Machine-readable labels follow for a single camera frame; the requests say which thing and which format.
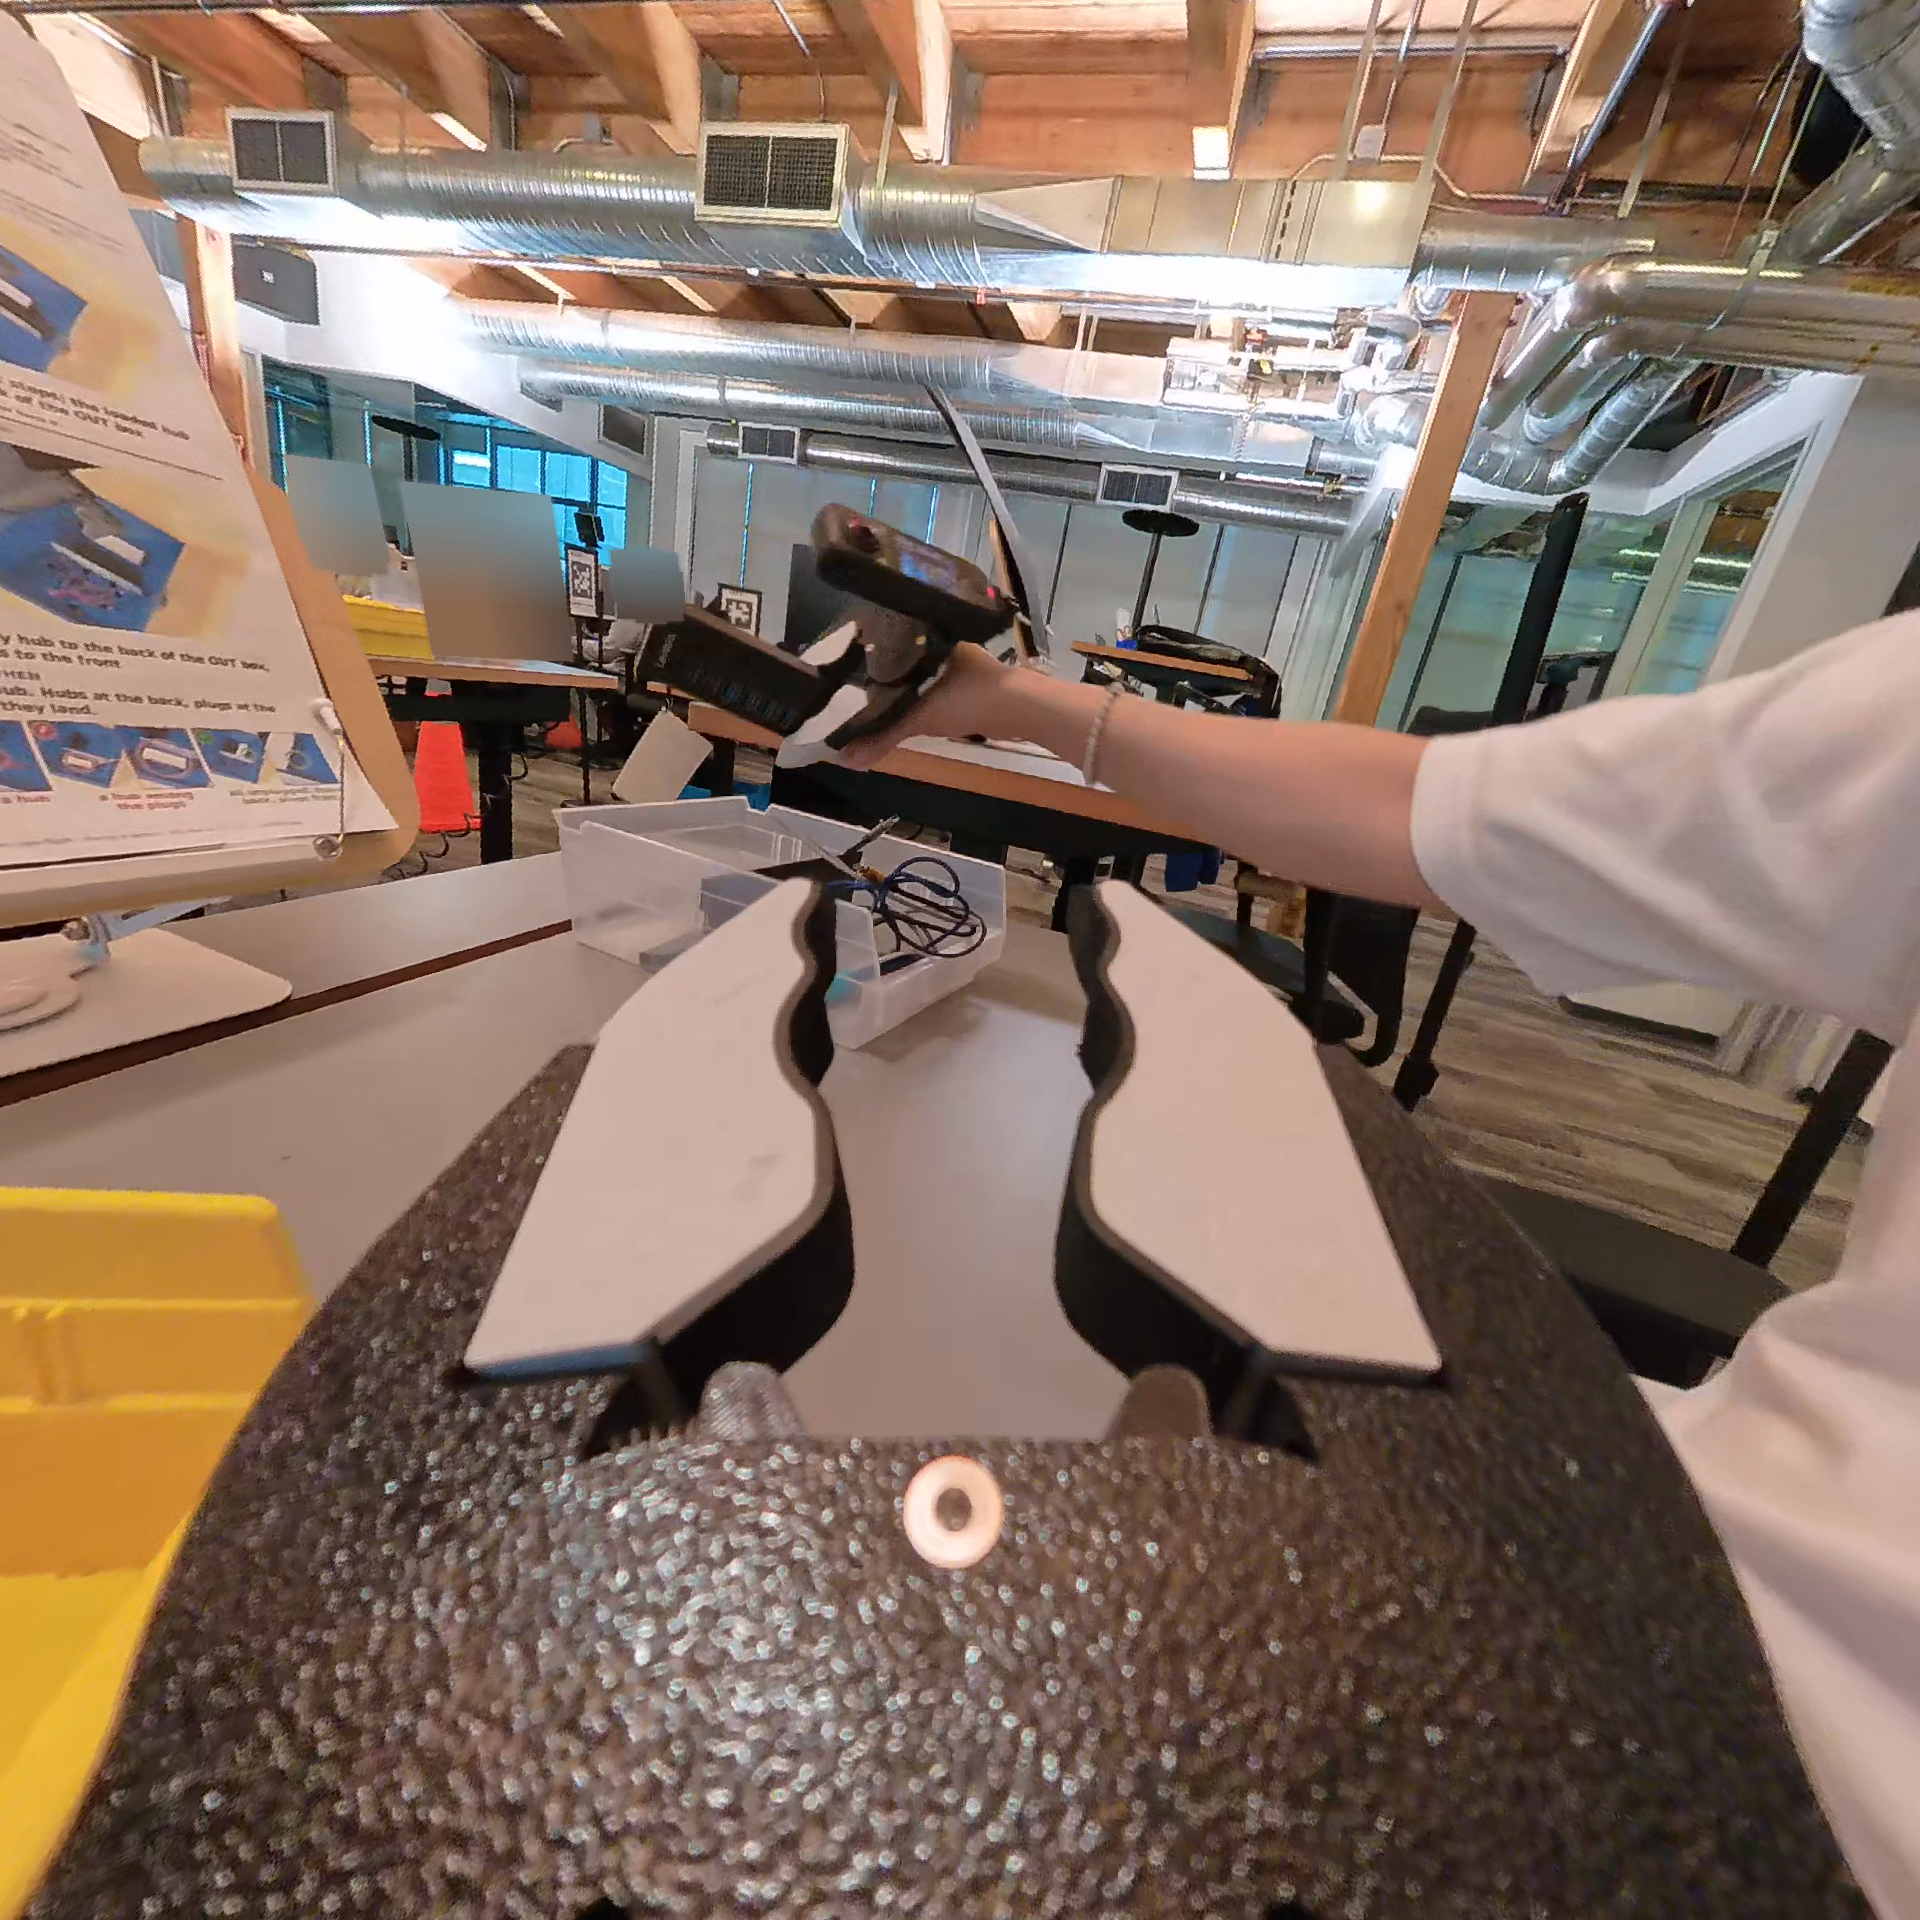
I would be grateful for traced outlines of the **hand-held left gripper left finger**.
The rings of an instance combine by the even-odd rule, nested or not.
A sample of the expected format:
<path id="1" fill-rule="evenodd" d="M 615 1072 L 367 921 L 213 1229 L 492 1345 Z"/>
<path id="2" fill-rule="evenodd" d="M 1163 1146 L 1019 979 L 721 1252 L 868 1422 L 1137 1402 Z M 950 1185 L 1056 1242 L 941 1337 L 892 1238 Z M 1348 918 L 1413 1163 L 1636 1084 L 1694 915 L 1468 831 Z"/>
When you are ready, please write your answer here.
<path id="1" fill-rule="evenodd" d="M 852 1298 L 830 982 L 832 898 L 776 878 L 614 1014 L 472 1326 L 474 1377 L 699 1402 L 830 1337 Z"/>

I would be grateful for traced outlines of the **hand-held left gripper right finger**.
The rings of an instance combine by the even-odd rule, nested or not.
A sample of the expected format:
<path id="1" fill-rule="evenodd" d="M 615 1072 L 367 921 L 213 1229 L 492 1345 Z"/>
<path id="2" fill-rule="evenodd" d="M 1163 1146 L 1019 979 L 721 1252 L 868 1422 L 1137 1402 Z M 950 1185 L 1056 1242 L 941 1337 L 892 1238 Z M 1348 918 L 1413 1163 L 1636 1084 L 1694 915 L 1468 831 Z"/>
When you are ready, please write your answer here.
<path id="1" fill-rule="evenodd" d="M 1276 1377 L 1446 1384 L 1310 1024 L 1126 878 L 1076 890 L 1088 1105 L 1056 1242 L 1067 1326 L 1216 1422 Z"/>

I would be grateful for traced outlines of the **clear plastic bin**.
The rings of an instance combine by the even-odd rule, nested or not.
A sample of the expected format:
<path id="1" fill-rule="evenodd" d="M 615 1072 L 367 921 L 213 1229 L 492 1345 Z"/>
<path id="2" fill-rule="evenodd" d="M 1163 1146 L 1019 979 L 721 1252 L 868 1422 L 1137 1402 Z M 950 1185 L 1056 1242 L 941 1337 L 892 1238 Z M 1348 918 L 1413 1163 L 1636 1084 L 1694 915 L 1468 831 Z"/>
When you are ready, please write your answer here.
<path id="1" fill-rule="evenodd" d="M 837 909 L 830 1024 L 877 1045 L 973 982 L 1006 948 L 1006 874 L 919 846 L 892 822 L 852 828 L 748 797 L 593 806 L 562 815 L 573 937 L 614 962 L 668 962 L 770 886 L 817 878 Z"/>

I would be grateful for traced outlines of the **yellow plastic bin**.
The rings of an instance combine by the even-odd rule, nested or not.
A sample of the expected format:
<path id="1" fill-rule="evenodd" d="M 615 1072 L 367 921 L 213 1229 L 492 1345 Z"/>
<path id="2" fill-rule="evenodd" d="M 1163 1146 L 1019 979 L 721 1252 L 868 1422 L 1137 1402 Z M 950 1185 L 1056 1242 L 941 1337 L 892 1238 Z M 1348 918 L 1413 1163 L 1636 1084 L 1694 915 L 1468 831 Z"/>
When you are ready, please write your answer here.
<path id="1" fill-rule="evenodd" d="M 0 1909 L 107 1752 L 184 1531 L 316 1314 L 266 1196 L 0 1196 Z"/>

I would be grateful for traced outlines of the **person's right forearm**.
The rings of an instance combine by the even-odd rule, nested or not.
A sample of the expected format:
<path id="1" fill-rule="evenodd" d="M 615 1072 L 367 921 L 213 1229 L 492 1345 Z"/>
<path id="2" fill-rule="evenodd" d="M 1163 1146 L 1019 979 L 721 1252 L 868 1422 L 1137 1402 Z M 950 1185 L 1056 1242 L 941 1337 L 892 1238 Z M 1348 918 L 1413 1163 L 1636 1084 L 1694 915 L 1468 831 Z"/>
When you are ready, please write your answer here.
<path id="1" fill-rule="evenodd" d="M 1235 722 L 1117 696 L 1097 782 L 1187 839 L 1310 890 L 1442 915 L 1413 846 L 1429 737 Z"/>

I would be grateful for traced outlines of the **person's right hand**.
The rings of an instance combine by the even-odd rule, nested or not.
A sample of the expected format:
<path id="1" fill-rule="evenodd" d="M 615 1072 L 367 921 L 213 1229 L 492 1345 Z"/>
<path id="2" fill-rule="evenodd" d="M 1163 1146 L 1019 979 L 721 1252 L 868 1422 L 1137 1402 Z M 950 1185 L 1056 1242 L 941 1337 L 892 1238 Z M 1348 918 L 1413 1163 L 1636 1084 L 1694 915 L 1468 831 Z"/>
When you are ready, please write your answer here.
<path id="1" fill-rule="evenodd" d="M 950 650 L 944 668 L 877 732 L 837 759 L 877 766 L 910 737 L 1021 737 L 1090 782 L 1117 694 L 1062 681 L 1043 668 L 999 665 L 977 644 Z"/>

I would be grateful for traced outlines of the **orange traffic cone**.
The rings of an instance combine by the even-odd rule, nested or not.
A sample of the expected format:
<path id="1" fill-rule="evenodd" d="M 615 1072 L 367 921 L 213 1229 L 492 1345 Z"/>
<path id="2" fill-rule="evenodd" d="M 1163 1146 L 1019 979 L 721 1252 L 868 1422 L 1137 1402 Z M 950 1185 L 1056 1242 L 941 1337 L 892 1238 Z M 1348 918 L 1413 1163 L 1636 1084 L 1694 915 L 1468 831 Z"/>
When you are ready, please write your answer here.
<path id="1" fill-rule="evenodd" d="M 474 782 L 466 774 L 466 732 L 453 722 L 423 722 L 414 737 L 421 831 L 482 828 Z"/>

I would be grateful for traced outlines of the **black office chair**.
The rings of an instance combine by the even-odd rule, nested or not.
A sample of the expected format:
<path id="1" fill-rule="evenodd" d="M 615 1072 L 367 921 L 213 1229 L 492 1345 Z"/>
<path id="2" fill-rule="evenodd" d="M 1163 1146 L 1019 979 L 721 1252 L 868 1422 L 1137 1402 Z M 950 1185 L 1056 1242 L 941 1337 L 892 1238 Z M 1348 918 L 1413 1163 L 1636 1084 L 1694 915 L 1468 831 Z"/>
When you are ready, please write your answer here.
<path id="1" fill-rule="evenodd" d="M 1476 1175 L 1500 1215 L 1570 1282 L 1636 1377 L 1701 1389 L 1750 1321 L 1788 1298 L 1767 1264 L 1659 1223 Z"/>

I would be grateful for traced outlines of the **instruction sheet on wooden stand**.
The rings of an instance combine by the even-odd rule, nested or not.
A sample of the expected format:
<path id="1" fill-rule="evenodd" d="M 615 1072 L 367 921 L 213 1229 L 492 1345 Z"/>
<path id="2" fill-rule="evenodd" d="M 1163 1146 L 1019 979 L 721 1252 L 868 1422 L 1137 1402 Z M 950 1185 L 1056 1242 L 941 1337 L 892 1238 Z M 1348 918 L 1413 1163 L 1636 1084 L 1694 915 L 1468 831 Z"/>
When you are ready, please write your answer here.
<path id="1" fill-rule="evenodd" d="M 6 1077 L 289 1004 L 289 979 L 241 962 L 207 962 L 184 937 L 162 932 L 162 921 L 241 892 L 376 874 L 414 844 L 421 802 L 342 596 L 308 561 L 289 498 L 249 465 L 243 477 L 348 749 L 376 802 L 395 815 L 395 828 L 322 839 L 316 854 L 207 846 L 35 869 L 0 868 Z"/>

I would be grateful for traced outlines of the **black loudspeaker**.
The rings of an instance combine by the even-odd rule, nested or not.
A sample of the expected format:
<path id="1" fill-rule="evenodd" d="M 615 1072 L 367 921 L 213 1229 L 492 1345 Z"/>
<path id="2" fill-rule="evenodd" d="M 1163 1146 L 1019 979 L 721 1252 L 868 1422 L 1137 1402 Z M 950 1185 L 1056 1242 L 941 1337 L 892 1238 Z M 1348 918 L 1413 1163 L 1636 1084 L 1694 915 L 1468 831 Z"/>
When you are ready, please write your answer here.
<path id="1" fill-rule="evenodd" d="M 322 270 L 296 250 L 236 237 L 233 290 L 283 323 L 322 323 Z"/>

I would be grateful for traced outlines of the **printed instruction sheet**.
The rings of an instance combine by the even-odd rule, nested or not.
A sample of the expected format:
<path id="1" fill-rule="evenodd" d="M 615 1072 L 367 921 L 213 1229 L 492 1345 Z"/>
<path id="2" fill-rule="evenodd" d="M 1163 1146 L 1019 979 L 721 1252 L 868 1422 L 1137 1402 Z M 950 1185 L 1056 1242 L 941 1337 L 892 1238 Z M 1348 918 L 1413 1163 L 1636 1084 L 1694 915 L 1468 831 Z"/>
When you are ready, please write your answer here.
<path id="1" fill-rule="evenodd" d="M 0 52 L 6 869 L 395 828 L 59 57 Z"/>

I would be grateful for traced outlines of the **wooden post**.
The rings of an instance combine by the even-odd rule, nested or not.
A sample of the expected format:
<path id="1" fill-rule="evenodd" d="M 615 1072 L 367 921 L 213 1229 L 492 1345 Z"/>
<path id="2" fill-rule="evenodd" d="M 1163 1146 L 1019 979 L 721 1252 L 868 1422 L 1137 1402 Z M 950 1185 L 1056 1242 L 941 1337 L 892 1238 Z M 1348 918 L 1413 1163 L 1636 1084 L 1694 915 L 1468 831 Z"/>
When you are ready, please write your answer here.
<path id="1" fill-rule="evenodd" d="M 1456 314 L 1456 337 L 1429 389 L 1421 439 L 1413 446 L 1413 471 L 1384 535 L 1380 572 L 1348 655 L 1348 671 L 1332 703 L 1342 725 L 1380 725 L 1393 665 L 1429 565 L 1429 544 L 1446 528 L 1456 498 L 1463 446 L 1474 444 L 1474 418 L 1487 396 L 1500 337 L 1509 331 L 1517 299 L 1506 290 L 1468 290 Z"/>

